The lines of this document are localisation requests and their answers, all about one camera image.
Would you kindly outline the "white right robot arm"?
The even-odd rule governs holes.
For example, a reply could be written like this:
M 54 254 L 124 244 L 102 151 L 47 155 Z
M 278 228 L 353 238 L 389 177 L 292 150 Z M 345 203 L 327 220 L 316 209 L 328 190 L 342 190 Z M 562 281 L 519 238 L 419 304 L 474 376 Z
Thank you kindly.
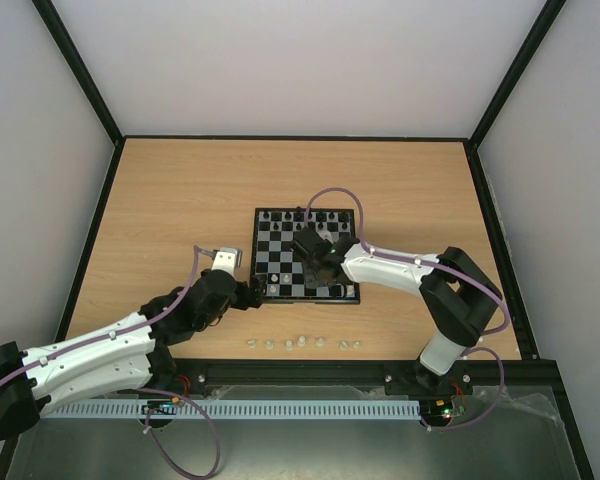
M 420 297 L 435 333 L 418 357 L 416 379 L 425 390 L 440 390 L 451 367 L 486 332 L 502 294 L 463 250 L 415 255 L 381 249 L 355 237 L 333 243 L 309 227 L 291 243 L 305 270 L 326 284 L 375 284 Z

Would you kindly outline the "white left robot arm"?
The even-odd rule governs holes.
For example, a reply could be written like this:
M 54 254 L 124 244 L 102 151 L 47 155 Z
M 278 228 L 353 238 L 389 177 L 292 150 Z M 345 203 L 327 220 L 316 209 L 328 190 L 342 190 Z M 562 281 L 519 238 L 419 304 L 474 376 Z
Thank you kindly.
M 25 350 L 0 346 L 0 441 L 82 399 L 121 390 L 163 388 L 176 372 L 172 345 L 217 323 L 227 310 L 262 305 L 266 278 L 238 281 L 205 270 L 190 288 L 177 287 L 123 319 L 63 342 Z

